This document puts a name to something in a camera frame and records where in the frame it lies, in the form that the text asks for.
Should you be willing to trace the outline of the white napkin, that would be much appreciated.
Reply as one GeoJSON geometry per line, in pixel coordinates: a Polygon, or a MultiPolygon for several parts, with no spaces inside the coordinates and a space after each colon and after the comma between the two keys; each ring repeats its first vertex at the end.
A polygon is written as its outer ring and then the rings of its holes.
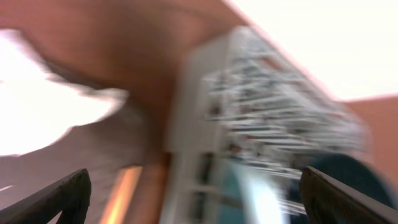
{"type": "Polygon", "coordinates": [[[119,110],[128,93],[68,82],[51,71],[18,30],[1,30],[1,156],[50,146],[74,127],[119,110]]]}

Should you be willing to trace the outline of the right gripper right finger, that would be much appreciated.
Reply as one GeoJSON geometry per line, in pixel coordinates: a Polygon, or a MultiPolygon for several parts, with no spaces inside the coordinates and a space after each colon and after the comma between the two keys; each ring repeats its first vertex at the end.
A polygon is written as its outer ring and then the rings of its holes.
{"type": "Polygon", "coordinates": [[[397,224],[397,210],[313,167],[303,170],[300,193],[310,224],[397,224]]]}

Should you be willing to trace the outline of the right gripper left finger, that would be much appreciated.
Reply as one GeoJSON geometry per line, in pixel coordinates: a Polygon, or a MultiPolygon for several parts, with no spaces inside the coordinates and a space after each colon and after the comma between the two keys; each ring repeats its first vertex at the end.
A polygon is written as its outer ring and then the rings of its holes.
{"type": "Polygon", "coordinates": [[[84,224],[90,206],[91,180],[79,169],[1,210],[1,224],[84,224]]]}

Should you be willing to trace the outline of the wooden chopstick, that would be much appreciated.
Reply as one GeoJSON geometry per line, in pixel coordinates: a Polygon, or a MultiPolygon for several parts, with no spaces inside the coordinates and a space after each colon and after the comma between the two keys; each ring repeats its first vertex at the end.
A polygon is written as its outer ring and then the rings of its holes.
{"type": "Polygon", "coordinates": [[[99,224],[123,224],[141,172],[142,166],[130,166],[118,172],[99,224]]]}

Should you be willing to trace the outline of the dark blue bowl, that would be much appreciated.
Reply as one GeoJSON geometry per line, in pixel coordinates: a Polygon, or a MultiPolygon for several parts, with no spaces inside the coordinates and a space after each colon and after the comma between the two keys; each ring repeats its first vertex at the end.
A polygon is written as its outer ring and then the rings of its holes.
{"type": "Polygon", "coordinates": [[[362,162],[346,154],[295,154],[290,166],[300,171],[313,167],[388,207],[397,208],[397,194],[392,187],[362,162]]]}

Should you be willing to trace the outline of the light blue rice bowl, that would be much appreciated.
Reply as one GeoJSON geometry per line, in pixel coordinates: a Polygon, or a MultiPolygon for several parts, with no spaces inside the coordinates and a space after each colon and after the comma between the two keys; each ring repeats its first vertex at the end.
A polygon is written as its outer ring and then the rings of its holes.
{"type": "Polygon", "coordinates": [[[284,191],[271,175],[231,160],[221,162],[221,196],[218,203],[219,224],[289,224],[279,200],[284,191]]]}

